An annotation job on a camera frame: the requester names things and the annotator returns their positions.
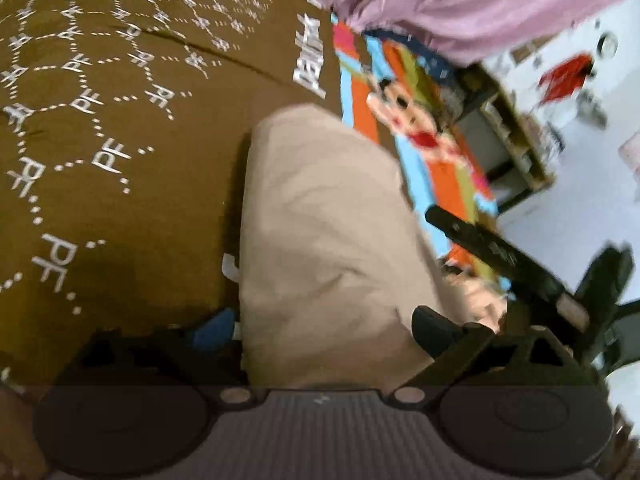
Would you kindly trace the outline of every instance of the beige pants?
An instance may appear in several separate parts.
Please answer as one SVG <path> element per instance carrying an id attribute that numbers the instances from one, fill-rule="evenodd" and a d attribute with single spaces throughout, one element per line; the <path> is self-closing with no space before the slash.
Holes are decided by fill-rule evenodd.
<path id="1" fill-rule="evenodd" d="M 398 163 L 311 105 L 254 131 L 240 273 L 253 384 L 389 391 L 431 363 L 412 337 L 416 306 L 470 320 L 402 195 Z"/>

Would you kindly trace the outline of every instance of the red object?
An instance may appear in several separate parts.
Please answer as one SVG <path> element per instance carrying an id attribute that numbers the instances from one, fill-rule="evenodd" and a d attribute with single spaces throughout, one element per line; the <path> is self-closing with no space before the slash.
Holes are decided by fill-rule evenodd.
<path id="1" fill-rule="evenodd" d="M 587 68 L 593 63 L 591 54 L 578 54 L 570 60 L 556 66 L 540 78 L 538 86 L 549 83 L 540 104 L 560 101 L 571 97 L 584 85 L 587 79 Z"/>

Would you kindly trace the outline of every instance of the black circular disc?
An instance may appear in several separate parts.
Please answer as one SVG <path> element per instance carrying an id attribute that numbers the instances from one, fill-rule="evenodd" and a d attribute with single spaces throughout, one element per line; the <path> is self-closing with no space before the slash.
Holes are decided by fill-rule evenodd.
<path id="1" fill-rule="evenodd" d="M 545 371 L 546 385 L 514 385 L 508 368 L 462 381 L 440 404 L 446 435 L 473 462 L 505 474 L 560 476 L 590 466 L 610 439 L 612 413 L 595 387 L 556 385 L 561 370 L 557 380 Z"/>
<path id="2" fill-rule="evenodd" d="M 178 462 L 206 436 L 207 404 L 193 387 L 150 370 L 108 375 L 102 368 L 99 384 L 55 386 L 37 406 L 34 433 L 56 468 L 139 476 Z"/>

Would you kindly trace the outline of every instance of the brown bedsheet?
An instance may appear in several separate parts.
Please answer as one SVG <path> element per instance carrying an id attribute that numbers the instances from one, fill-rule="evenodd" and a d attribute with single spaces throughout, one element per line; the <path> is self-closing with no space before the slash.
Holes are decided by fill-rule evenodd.
<path id="1" fill-rule="evenodd" d="M 248 134 L 340 112 L 331 45 L 305 0 L 0 0 L 0 368 L 47 383 L 97 328 L 236 304 Z"/>

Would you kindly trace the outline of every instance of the gray ribbed panel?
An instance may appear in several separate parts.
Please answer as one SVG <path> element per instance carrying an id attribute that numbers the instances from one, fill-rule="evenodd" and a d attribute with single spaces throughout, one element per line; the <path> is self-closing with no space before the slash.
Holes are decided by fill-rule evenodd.
<path id="1" fill-rule="evenodd" d="M 75 477 L 55 473 L 52 480 Z M 456 455 L 427 417 L 375 392 L 271 392 L 227 413 L 186 460 L 148 480 L 508 479 Z M 588 470 L 564 477 L 596 480 Z"/>

